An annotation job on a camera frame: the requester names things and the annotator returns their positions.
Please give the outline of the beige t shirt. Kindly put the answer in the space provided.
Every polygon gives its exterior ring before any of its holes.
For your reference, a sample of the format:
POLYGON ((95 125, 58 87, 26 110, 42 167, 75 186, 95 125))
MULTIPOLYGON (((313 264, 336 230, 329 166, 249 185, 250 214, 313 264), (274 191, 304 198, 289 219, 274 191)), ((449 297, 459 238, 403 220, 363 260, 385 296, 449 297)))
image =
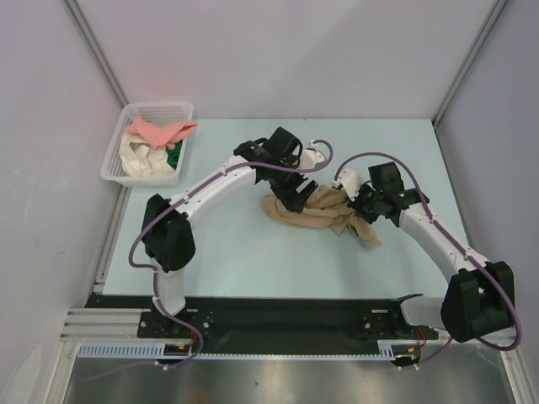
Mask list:
POLYGON ((273 194, 260 200, 261 210, 282 225, 311 229, 331 229, 340 236, 348 230, 367 247, 380 247, 374 228, 347 205, 346 193, 321 185, 307 199, 302 212, 292 212, 273 194))

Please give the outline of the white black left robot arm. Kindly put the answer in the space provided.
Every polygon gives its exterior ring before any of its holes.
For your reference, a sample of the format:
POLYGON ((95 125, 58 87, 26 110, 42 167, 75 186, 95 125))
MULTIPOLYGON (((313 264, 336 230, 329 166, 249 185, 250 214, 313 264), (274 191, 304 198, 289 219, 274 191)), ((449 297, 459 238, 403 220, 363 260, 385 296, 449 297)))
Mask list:
POLYGON ((195 223, 227 197, 260 182, 269 185, 287 210, 303 212, 318 187, 308 174, 325 168, 334 155, 319 151, 321 143, 304 146, 279 127, 269 138, 238 145, 214 173, 182 194, 168 199, 155 194, 147 201, 141 233, 133 245, 142 245, 150 259, 152 303, 161 331, 174 337, 186 326, 184 269, 196 252, 195 223))

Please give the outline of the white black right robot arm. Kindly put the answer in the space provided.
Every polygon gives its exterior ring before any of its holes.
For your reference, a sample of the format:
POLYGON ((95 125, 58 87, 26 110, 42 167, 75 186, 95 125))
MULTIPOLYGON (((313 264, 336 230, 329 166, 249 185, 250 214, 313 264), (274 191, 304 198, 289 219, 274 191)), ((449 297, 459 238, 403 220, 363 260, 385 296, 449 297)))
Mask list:
POLYGON ((344 169, 334 185, 345 191, 349 206, 367 223, 390 220, 413 238, 440 270, 447 289, 443 297, 411 295, 399 301, 388 326, 407 338, 419 326, 447 331, 459 343, 517 327, 513 271, 464 246, 430 208, 419 186, 405 188, 396 163, 369 168, 369 180, 344 169))

